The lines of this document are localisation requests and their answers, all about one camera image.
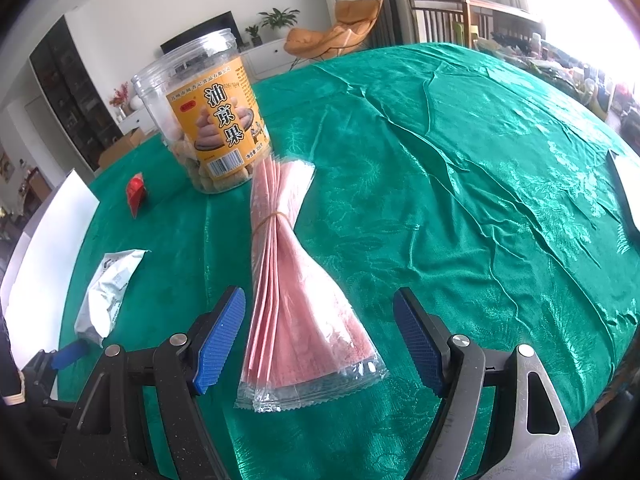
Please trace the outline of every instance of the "black bookshelf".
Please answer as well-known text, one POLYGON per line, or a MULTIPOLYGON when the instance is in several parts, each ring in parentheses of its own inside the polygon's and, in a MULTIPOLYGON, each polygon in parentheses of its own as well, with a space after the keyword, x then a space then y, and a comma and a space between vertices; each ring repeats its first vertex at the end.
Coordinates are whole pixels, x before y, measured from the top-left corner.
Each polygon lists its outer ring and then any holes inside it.
POLYGON ((60 124, 92 170, 122 133, 82 64, 63 16, 30 55, 40 87, 60 124))

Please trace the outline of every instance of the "pink package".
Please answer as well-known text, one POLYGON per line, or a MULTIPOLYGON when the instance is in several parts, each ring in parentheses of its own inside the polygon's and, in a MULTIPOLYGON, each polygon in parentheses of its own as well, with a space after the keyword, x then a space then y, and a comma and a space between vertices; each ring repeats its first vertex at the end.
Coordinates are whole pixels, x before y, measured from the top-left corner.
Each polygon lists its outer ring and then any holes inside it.
POLYGON ((268 156, 251 191, 254 312, 236 406, 278 412, 335 399, 388 371, 349 301, 293 232, 314 166, 268 156))

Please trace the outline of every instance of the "orange lounge chair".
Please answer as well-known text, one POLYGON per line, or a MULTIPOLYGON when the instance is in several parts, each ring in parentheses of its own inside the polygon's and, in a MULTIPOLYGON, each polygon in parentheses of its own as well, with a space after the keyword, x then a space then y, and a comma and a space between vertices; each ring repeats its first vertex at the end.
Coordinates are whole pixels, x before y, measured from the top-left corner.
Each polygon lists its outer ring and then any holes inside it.
POLYGON ((382 0, 335 3, 335 25, 325 32, 292 28, 284 50, 296 56, 291 68, 305 59, 329 59, 356 50, 376 24, 382 0))

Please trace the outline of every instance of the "jar label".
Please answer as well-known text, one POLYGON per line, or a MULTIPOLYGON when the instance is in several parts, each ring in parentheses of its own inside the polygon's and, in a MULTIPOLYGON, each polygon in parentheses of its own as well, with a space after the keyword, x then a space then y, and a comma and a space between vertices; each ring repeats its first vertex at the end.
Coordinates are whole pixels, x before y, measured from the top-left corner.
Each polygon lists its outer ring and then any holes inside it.
POLYGON ((269 146, 240 57, 199 74, 166 98, 213 180, 241 170, 269 146))

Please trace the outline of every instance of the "blue gripper pad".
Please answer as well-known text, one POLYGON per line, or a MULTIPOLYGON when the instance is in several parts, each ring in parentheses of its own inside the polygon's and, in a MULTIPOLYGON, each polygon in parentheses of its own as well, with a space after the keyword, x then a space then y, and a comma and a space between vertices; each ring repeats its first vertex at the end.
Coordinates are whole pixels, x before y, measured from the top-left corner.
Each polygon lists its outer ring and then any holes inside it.
POLYGON ((242 324, 245 303, 244 290, 236 287, 222 306, 218 320, 210 329, 198 353, 198 368, 193 378, 193 386, 200 395, 204 395, 209 386, 218 382, 226 357, 242 324))
POLYGON ((77 339, 53 354, 51 368, 62 370, 89 353, 89 345, 84 339, 77 339))
POLYGON ((394 318, 422 384, 442 397, 447 387, 443 362, 447 366, 450 357, 446 339, 434 330, 430 316, 408 288, 394 294, 394 318))

